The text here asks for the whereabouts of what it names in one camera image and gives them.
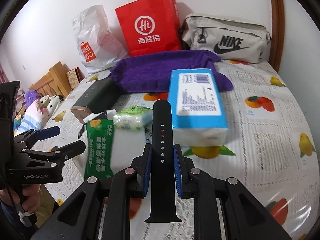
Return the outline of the left hand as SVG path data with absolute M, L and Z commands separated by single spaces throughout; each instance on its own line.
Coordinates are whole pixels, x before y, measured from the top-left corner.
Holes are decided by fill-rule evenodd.
M 25 200 L 22 202 L 22 207 L 24 211 L 29 213 L 37 213 L 40 207 L 40 196 L 41 196 L 41 185 L 35 184 L 25 187 L 22 190 L 22 194 L 25 196 Z M 10 188 L 11 194 L 9 194 L 7 189 L 1 190 L 1 200 L 8 206 L 14 206 L 20 203 L 20 198 L 18 194 Z

